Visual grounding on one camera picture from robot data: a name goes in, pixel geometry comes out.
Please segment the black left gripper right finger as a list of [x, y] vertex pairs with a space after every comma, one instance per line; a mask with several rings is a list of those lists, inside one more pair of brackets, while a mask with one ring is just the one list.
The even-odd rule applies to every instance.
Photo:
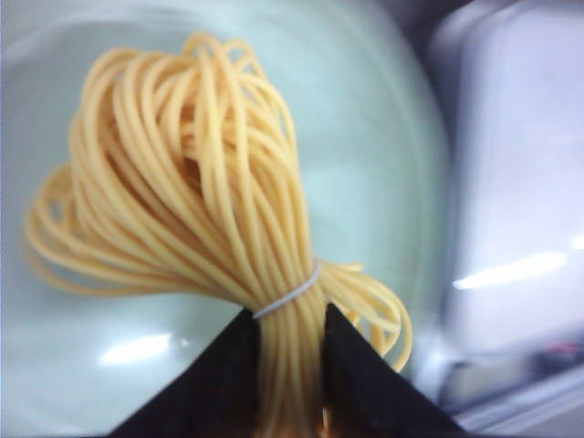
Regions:
[[394, 371], [341, 311], [327, 308], [323, 391], [330, 437], [469, 437]]

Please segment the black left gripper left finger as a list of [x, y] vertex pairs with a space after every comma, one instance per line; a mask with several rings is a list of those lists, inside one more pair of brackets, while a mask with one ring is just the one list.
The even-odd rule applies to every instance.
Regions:
[[110, 437], [250, 437], [257, 426], [258, 328], [241, 311], [178, 378]]

